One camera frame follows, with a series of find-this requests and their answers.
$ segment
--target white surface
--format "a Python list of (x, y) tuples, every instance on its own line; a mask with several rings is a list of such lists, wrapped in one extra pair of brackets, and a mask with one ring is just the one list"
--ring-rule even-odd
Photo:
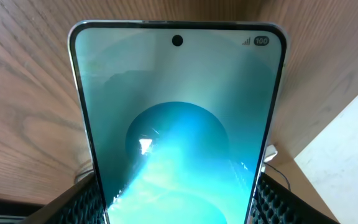
[(358, 223), (358, 96), (295, 162), (340, 223)]

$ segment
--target brown wood panel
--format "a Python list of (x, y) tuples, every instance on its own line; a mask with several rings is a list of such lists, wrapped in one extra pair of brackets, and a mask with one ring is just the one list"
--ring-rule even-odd
[(356, 0), (0, 1), (0, 198), (48, 203), (90, 161), (66, 44), (83, 19), (281, 25), (291, 57), (271, 139), (276, 163), (358, 94)]

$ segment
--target phone wallpaper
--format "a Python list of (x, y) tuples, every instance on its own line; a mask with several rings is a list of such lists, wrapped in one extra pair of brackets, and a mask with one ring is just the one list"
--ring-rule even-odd
[(241, 45), (259, 33), (78, 34), (79, 90), (111, 223), (244, 223), (281, 54), (273, 34), (270, 48)]

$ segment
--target signal strength icon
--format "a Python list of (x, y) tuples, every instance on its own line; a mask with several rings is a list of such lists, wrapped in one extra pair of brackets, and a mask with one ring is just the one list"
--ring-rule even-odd
[(243, 45), (249, 45), (251, 43), (251, 38), (249, 37), (246, 41), (244, 41), (244, 43), (242, 43)]

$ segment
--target black bezel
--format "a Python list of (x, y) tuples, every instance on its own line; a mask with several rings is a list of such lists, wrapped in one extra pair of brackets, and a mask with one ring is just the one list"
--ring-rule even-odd
[(272, 122), (273, 111), (275, 107), (275, 103), (277, 100), (279, 84), (282, 76), (282, 70), (284, 66), (285, 54), (287, 52), (287, 40), (285, 35), (282, 31), (273, 24), (241, 24), (237, 22), (168, 22), (168, 21), (84, 21), (79, 23), (78, 25), (72, 28), (69, 37), (68, 37), (68, 45), (69, 45), (69, 53), (71, 55), (72, 66), (75, 81), (77, 84), (78, 90), (78, 97), (81, 103), (81, 110), (83, 114), (85, 130), (88, 137), (88, 144), (90, 147), (92, 160), (93, 160), (93, 167), (96, 173), (96, 179), (98, 180), (98, 184), (100, 187), (101, 197), (103, 201), (103, 207), (106, 209), (106, 201), (104, 198), (104, 191), (103, 186), (101, 183), (100, 173), (99, 173), (99, 166), (98, 160), (96, 158), (96, 153), (93, 146), (93, 138), (90, 128), (90, 123), (88, 119), (88, 112), (86, 110), (86, 103), (82, 88), (82, 82), (80, 77), (80, 71), (78, 69), (78, 62), (76, 58), (76, 51), (75, 51), (75, 40), (77, 35), (87, 29), (87, 28), (146, 28), (146, 29), (211, 29), (211, 30), (261, 30), (261, 31), (268, 31), (275, 34), (281, 42), (282, 52), (280, 56), (280, 63), (277, 70), (276, 81), (274, 85), (273, 95), (272, 95), (272, 102), (270, 104), (268, 118), (266, 122), (264, 137), (262, 140), (262, 147), (259, 152), (259, 158), (257, 163), (257, 169), (254, 176), (254, 182), (252, 183), (252, 189), (249, 197), (249, 203), (247, 206), (247, 212), (244, 222), (248, 219), (249, 210), (251, 208), (252, 203), (252, 196), (254, 194), (255, 186), (259, 177), (260, 166), (262, 162), (262, 158), (264, 156), (264, 149), (266, 145), (266, 140), (269, 135), (270, 124)]

